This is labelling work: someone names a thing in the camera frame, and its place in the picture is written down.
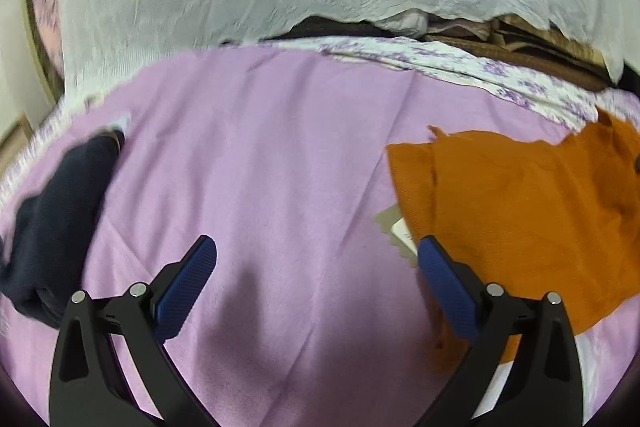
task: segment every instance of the dark navy cloth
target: dark navy cloth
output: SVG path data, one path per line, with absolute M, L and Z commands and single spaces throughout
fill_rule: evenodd
M 124 135 L 116 131 L 71 149 L 43 192 L 21 204 L 11 258 L 0 263 L 0 293 L 21 314 L 60 327 L 68 300 L 80 289 L 84 260 L 123 144 Z

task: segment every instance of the orange cloth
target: orange cloth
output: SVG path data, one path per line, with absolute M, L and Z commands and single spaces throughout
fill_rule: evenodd
M 575 335 L 640 293 L 640 136 L 630 124 L 601 113 L 558 146 L 432 131 L 432 143 L 387 148 L 416 244 L 435 235 L 454 260 L 511 295 L 557 291 Z M 464 350 L 444 325 L 438 368 L 451 369 Z

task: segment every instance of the pink floral cloth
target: pink floral cloth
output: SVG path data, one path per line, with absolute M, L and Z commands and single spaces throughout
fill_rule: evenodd
M 47 55 L 60 76 L 64 76 L 58 0 L 33 0 L 33 11 Z

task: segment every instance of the lavender fabric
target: lavender fabric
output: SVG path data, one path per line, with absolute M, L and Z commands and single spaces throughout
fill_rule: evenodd
M 566 134 L 482 89 L 416 71 L 269 48 L 189 52 L 75 119 L 2 214 L 7 244 L 19 201 L 123 112 L 132 125 L 84 288 L 119 295 L 200 234 L 214 238 L 218 266 L 166 349 L 225 427 L 413 425 L 447 376 L 426 362 L 432 335 L 416 272 L 373 220 L 396 203 L 385 145 L 428 140 L 430 124 L 524 141 Z M 56 331 L 6 299 L 1 310 L 2 364 L 46 418 Z M 118 352 L 154 412 L 122 342 Z
M 591 413 L 595 413 L 618 385 L 640 347 L 640 295 L 626 300 L 616 311 L 584 332 L 594 346 L 601 371 Z

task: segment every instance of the bedsheet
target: bedsheet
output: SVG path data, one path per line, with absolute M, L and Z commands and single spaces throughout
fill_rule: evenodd
M 180 259 L 201 233 L 213 237 L 218 267 L 166 348 L 225 426 L 412 425 L 447 376 L 426 365 L 430 322 L 416 273 L 373 220 L 396 203 L 385 145 L 427 140 L 429 124 L 551 143 L 568 132 L 415 70 L 266 46 L 190 52 L 76 116 L 0 216 L 7 244 L 19 201 L 66 149 L 123 113 L 129 139 L 83 286 L 94 298 L 117 295 Z M 585 417 L 638 348 L 637 335 L 618 332 L 638 324 L 640 301 L 621 308 L 577 338 Z M 0 360 L 46 418 L 56 332 L 4 298 L 0 311 Z M 122 343 L 118 352 L 153 412 Z M 480 410 L 509 368 L 499 367 Z
M 283 50 L 308 50 L 348 62 L 368 61 L 395 70 L 415 70 L 444 82 L 479 87 L 575 132 L 580 131 L 587 121 L 596 121 L 597 107 L 622 120 L 631 121 L 640 131 L 640 101 L 629 92 L 619 89 L 588 92 L 554 76 L 474 57 L 441 42 L 417 42 L 406 38 L 323 37 L 270 41 L 260 45 Z M 104 86 L 104 90 L 95 96 L 75 102 L 67 98 L 61 100 L 51 117 L 36 131 L 30 147 L 0 178 L 0 212 L 40 154 L 68 128 L 73 115 L 100 103 L 117 85 L 118 82 Z

